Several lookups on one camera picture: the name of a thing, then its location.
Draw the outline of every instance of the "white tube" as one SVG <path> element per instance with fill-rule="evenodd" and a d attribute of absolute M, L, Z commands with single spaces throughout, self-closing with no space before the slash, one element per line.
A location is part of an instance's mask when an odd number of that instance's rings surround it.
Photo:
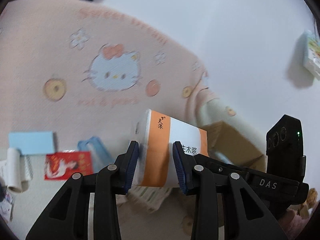
<path fill-rule="evenodd" d="M 9 148 L 7 151 L 7 186 L 13 192 L 22 192 L 20 151 L 15 148 Z"/>

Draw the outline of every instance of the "orange stripe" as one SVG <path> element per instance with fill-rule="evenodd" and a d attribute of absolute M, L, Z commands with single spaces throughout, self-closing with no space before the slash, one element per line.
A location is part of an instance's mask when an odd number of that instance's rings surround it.
<path fill-rule="evenodd" d="M 140 186 L 164 186 L 167 180 L 169 166 L 169 136 L 170 117 L 156 111 L 152 111 L 146 166 Z"/>
<path fill-rule="evenodd" d="M 209 156 L 208 155 L 208 143 L 207 143 L 207 131 L 199 128 L 199 132 L 200 132 L 200 140 L 201 140 L 200 153 L 205 156 Z"/>

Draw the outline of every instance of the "light blue box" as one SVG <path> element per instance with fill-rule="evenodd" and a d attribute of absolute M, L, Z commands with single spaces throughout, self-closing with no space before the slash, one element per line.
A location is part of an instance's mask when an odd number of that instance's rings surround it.
<path fill-rule="evenodd" d="M 17 148 L 21 155 L 55 153 L 53 132 L 11 132 L 10 148 Z"/>

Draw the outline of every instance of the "camera lens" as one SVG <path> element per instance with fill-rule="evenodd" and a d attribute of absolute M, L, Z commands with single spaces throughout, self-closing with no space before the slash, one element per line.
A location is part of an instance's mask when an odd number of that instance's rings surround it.
<path fill-rule="evenodd" d="M 278 142 L 279 142 L 279 134 L 277 132 L 275 132 L 273 134 L 273 138 L 272 138 L 273 147 L 276 147 L 278 145 Z"/>
<path fill-rule="evenodd" d="M 283 141 L 285 139 L 285 137 L 287 136 L 287 130 L 286 128 L 282 127 L 281 131 L 280 131 L 280 138 Z"/>
<path fill-rule="evenodd" d="M 271 139 L 270 138 L 268 140 L 267 147 L 268 147 L 268 149 L 270 149 L 270 147 L 271 147 Z"/>

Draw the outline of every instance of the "hello kitty face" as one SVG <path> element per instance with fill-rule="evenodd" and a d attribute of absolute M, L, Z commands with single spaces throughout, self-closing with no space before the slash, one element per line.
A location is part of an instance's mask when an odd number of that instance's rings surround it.
<path fill-rule="evenodd" d="M 105 45 L 92 61 L 88 77 L 98 90 L 122 91 L 134 86 L 139 79 L 138 52 L 123 52 L 123 45 Z"/>

